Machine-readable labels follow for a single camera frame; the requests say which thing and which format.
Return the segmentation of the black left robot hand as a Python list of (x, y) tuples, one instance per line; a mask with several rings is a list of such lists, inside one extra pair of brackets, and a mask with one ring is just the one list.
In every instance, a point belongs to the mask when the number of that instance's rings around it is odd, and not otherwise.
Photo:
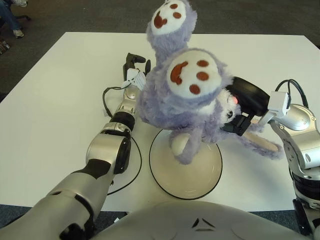
[(144, 75), (146, 76), (151, 71), (151, 60), (146, 60), (143, 56), (128, 53), (126, 56), (125, 63), (122, 67), (123, 70), (123, 80), (127, 80), (128, 69), (135, 69), (136, 63), (145, 63)]

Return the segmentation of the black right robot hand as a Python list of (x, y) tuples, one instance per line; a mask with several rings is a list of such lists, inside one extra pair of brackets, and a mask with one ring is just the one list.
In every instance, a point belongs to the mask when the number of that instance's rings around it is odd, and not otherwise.
[(259, 87), (237, 76), (233, 77), (233, 83), (225, 89), (238, 100), (240, 114), (231, 122), (224, 124), (222, 129), (242, 136), (251, 125), (254, 116), (261, 117), (267, 112), (270, 96)]

